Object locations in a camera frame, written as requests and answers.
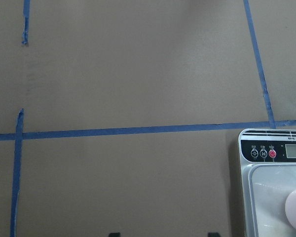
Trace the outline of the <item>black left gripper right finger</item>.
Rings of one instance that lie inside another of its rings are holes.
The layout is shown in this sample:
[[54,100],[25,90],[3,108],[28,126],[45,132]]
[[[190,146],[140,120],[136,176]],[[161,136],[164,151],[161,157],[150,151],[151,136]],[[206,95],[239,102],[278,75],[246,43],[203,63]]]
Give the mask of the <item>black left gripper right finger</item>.
[[207,237],[219,237],[219,233],[217,232],[211,232],[207,234]]

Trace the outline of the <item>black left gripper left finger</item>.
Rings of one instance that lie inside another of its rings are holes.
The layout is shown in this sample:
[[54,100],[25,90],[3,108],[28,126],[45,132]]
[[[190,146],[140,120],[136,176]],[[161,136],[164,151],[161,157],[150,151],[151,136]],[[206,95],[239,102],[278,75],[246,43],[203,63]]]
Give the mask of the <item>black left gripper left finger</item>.
[[109,237],[120,237],[120,233],[110,233]]

